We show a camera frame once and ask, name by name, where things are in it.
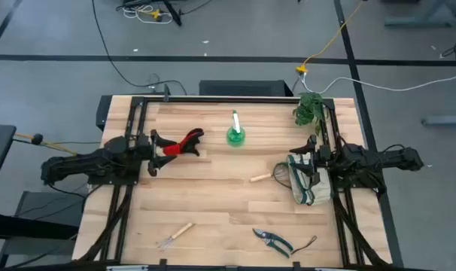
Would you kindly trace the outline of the green spray bottle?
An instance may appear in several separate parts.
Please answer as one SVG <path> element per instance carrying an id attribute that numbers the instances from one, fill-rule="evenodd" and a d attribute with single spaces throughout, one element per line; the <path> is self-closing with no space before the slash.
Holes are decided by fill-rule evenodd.
<path id="1" fill-rule="evenodd" d="M 245 142 L 245 130 L 242 128 L 239 114 L 236 110 L 232 112 L 233 124 L 226 132 L 227 143 L 233 147 L 238 147 Z"/>

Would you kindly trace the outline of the black stand leg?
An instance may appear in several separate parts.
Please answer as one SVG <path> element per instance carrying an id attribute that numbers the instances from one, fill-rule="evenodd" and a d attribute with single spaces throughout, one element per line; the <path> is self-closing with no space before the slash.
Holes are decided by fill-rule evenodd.
<path id="1" fill-rule="evenodd" d="M 162 0 L 163 4 L 166 6 L 166 8 L 168 9 L 168 12 L 170 13 L 170 15 L 172 16 L 172 19 L 175 21 L 175 23 L 178 25 L 178 26 L 182 26 L 182 22 L 181 22 L 181 16 L 180 14 L 173 8 L 172 4 L 170 3 L 169 0 Z"/>

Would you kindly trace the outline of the wooden handled hand rake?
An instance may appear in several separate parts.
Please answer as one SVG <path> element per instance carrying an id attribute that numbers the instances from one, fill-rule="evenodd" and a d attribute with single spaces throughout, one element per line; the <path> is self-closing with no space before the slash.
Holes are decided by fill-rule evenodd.
<path id="1" fill-rule="evenodd" d="M 187 223 L 185 224 L 182 228 L 180 228 L 178 231 L 173 233 L 172 235 L 166 237 L 163 239 L 161 242 L 157 244 L 157 247 L 161 249 L 162 251 L 167 249 L 179 236 L 184 234 L 186 231 L 188 231 L 191 227 L 193 227 L 195 224 L 194 223 Z"/>

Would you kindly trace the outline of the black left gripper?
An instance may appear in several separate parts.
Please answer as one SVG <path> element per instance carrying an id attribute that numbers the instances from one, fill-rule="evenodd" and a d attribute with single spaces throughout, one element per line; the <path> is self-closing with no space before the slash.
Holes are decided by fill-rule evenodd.
<path id="1" fill-rule="evenodd" d="M 150 138 L 150 147 L 137 148 L 135 143 L 135 149 L 142 160 L 148 160 L 147 170 L 149 175 L 156 177 L 158 169 L 161 169 L 164 165 L 177 158 L 176 156 L 157 156 L 156 147 L 166 148 L 176 145 L 177 142 L 162 138 L 155 129 L 150 131 L 150 136 L 148 137 Z"/>

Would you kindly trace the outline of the beige green gardening bag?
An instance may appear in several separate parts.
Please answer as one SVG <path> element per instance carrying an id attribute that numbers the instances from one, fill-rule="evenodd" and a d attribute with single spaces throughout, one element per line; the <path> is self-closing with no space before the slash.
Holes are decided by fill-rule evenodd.
<path id="1" fill-rule="evenodd" d="M 313 206 L 331 200 L 333 188 L 326 169 L 319 169 L 320 182 L 311 185 L 310 177 L 295 168 L 296 163 L 314 165 L 311 154 L 289 154 L 286 162 L 289 168 L 293 198 L 297 204 Z"/>

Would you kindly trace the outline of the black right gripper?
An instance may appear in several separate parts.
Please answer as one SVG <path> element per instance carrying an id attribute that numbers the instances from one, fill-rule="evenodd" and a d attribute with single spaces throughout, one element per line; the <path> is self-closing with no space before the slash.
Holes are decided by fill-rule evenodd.
<path id="1" fill-rule="evenodd" d="M 317 136 L 310 135 L 309 138 L 307 139 L 307 142 L 305 145 L 303 145 L 302 147 L 298 147 L 298 148 L 292 148 L 289 150 L 289 152 L 291 152 L 293 154 L 312 153 L 312 152 L 315 152 L 316 144 L 317 144 Z M 310 177 L 311 185 L 316 185 L 320 182 L 320 174 L 318 173 L 319 169 L 329 169 L 331 160 L 332 160 L 332 154 L 331 154 L 331 159 L 329 161 L 320 161 L 318 159 L 318 152 L 316 152 L 315 159 L 314 159 L 314 166 L 312 164 L 296 163 L 295 168 L 298 169 L 299 171 L 301 171 L 301 173 L 305 174 L 307 177 Z"/>

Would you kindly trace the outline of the red black gardening glove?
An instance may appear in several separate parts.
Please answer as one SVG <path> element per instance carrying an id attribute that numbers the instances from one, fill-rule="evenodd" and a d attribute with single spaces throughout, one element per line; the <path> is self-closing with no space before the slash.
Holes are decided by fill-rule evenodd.
<path id="1" fill-rule="evenodd" d="M 166 156 L 177 156 L 179 154 L 195 154 L 199 156 L 200 153 L 196 149 L 196 145 L 200 143 L 199 138 L 204 134 L 204 130 L 201 128 L 192 129 L 179 143 L 164 147 L 163 153 Z"/>

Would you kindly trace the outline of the green artificial plant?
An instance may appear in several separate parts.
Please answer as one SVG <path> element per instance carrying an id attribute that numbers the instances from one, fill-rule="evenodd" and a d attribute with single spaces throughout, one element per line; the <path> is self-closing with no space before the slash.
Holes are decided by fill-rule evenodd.
<path id="1" fill-rule="evenodd" d="M 292 111 L 297 126 L 314 125 L 315 134 L 322 130 L 324 116 L 324 100 L 318 93 L 302 93 L 298 106 Z"/>

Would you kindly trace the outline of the wooden handled hand trowel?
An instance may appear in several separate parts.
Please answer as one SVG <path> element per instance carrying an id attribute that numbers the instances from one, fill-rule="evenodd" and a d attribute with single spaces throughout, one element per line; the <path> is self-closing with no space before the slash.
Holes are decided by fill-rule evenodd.
<path id="1" fill-rule="evenodd" d="M 250 182 L 257 182 L 262 181 L 268 178 L 272 178 L 282 187 L 291 189 L 290 183 L 290 176 L 289 176 L 289 168 L 287 163 L 277 163 L 271 173 L 267 173 L 265 175 L 258 175 L 250 179 Z"/>

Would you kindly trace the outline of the black computer case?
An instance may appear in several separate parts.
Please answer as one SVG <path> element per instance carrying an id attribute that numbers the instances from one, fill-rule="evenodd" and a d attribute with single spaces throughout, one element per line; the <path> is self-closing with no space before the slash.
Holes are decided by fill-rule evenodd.
<path id="1" fill-rule="evenodd" d="M 293 97 L 283 80 L 277 81 L 200 81 L 200 96 L 282 96 Z"/>

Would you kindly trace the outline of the green handled pruning shears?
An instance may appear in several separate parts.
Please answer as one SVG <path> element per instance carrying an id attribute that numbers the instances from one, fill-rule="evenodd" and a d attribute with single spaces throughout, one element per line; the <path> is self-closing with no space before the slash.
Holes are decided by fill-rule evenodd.
<path id="1" fill-rule="evenodd" d="M 253 228 L 252 231 L 255 234 L 255 236 L 264 241 L 266 246 L 275 249 L 278 253 L 282 254 L 286 258 L 290 257 L 290 254 L 293 251 L 293 246 L 288 241 L 286 241 L 285 239 L 283 239 L 275 233 L 270 233 L 265 230 Z M 277 245 L 278 242 L 284 245 L 288 251 L 285 251 L 279 245 Z"/>

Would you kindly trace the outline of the grey table foot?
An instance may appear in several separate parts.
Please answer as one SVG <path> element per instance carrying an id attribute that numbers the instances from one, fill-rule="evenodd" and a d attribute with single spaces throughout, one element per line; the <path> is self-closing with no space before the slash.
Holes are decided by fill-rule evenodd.
<path id="1" fill-rule="evenodd" d="M 424 126 L 456 125 L 456 115 L 433 115 L 421 119 Z"/>

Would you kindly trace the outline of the black aluminium table frame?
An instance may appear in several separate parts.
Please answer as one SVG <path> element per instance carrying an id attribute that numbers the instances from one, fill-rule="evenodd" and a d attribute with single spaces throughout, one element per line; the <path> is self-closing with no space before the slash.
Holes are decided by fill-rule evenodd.
<path id="1" fill-rule="evenodd" d="M 179 141 L 194 128 L 205 132 L 199 156 L 179 156 L 156 177 L 142 170 L 127 219 L 108 250 L 124 264 L 167 266 L 340 267 L 367 257 L 335 216 L 331 203 L 298 206 L 276 181 L 250 182 L 272 171 L 312 128 L 294 123 L 295 98 L 175 97 L 147 100 L 146 130 Z M 227 143 L 236 110 L 243 145 Z M 194 223 L 167 249 L 157 244 Z M 266 246 L 252 229 L 275 233 L 293 246 L 289 258 Z"/>

